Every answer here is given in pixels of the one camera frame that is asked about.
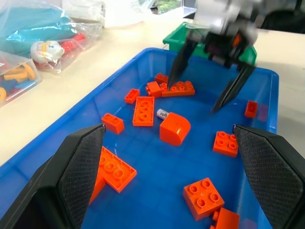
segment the orange duplo brick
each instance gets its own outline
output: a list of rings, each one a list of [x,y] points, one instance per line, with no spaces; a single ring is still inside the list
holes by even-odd
[[[248,101],[244,115],[248,118],[255,118],[256,112],[257,112],[257,103],[253,101]]]
[[[155,98],[162,97],[161,88],[156,81],[147,83],[145,89],[148,96],[153,96]]]
[[[137,98],[133,114],[134,126],[153,126],[154,97]]]
[[[137,171],[119,159],[105,147],[102,147],[99,173],[107,184],[120,193],[137,175]]]
[[[91,204],[92,201],[94,201],[94,199],[97,197],[97,195],[100,193],[100,191],[104,188],[105,184],[106,184],[106,182],[105,182],[104,178],[98,172],[97,177],[96,177],[96,181],[95,181],[95,185],[94,185],[94,190],[92,192],[89,204]]]
[[[226,134],[224,131],[217,131],[213,151],[236,157],[238,145],[235,135]]]
[[[125,128],[122,119],[117,118],[109,113],[104,115],[104,117],[102,118],[102,122],[105,124],[107,130],[110,130],[116,133],[117,135]]]
[[[157,83],[167,83],[168,81],[168,76],[163,75],[161,73],[157,74],[155,79],[154,79]]]
[[[185,186],[183,197],[196,221],[213,214],[224,205],[224,200],[209,178]]]
[[[171,96],[185,96],[185,95],[194,95],[195,89],[190,81],[177,82],[171,86],[170,90],[167,89],[167,84],[162,83],[161,85],[162,97],[171,97]]]
[[[191,124],[186,118],[169,113],[160,125],[160,139],[173,146],[179,146],[190,129]]]
[[[240,216],[225,208],[216,211],[213,215],[213,220],[216,221],[215,226],[210,229],[238,229]]]
[[[140,90],[131,89],[130,92],[125,96],[125,102],[128,104],[133,104],[139,95],[140,95]]]

